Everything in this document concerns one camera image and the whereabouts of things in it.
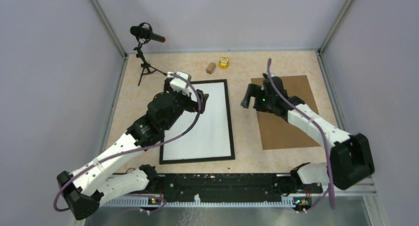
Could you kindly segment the brown cardboard backing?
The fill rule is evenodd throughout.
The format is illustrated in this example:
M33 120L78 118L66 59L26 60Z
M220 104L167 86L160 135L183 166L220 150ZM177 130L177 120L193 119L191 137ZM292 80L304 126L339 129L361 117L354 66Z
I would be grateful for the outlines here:
M319 113L306 75L281 77L288 96L298 96ZM318 143L299 128L272 113L257 111L263 150L317 147Z

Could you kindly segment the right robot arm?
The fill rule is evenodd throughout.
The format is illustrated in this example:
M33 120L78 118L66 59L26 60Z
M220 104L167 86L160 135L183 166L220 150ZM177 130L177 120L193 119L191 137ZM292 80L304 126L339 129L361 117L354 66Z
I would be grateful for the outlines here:
M241 106L248 108L252 97L256 111L282 118L326 148L325 163L306 163L292 169L293 191L304 192L312 183L331 183L346 190L375 172L368 138L335 127L298 96L288 96L281 78L264 76L261 85L248 84Z

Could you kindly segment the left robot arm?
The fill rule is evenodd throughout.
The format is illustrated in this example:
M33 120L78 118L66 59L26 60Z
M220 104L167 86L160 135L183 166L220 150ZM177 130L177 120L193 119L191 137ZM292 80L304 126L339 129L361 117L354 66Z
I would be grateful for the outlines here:
M158 188L158 174L150 165L118 177L112 174L143 152L173 142L190 132L204 113L209 94L201 90L167 91L156 94L147 105L146 113L133 122L107 150L83 167L72 172L62 171L56 177L59 190L53 200L57 212L71 211L76 220L83 220L105 203L144 190ZM196 113L192 124L181 134L163 141L168 131L184 112Z

